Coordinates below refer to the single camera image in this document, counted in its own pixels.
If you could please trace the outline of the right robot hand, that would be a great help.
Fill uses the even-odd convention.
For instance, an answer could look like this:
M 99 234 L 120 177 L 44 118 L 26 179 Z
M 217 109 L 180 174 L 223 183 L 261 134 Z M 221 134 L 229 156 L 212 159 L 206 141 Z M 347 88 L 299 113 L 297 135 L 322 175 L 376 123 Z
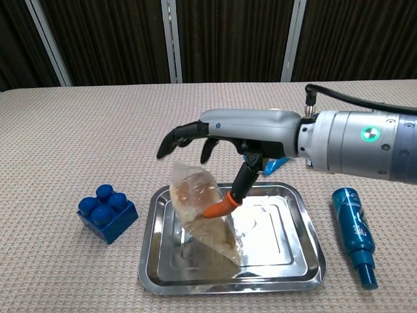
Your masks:
M 204 218 L 228 215 L 238 206 L 265 168 L 268 159 L 298 156 L 297 139 L 301 116 L 279 110 L 213 109 L 203 112 L 193 123 L 171 130 L 160 144 L 157 158 L 171 154 L 204 138 L 200 163 L 206 163 L 220 140 L 231 142 L 238 154 L 245 156 L 231 190 L 219 203 L 204 210 Z

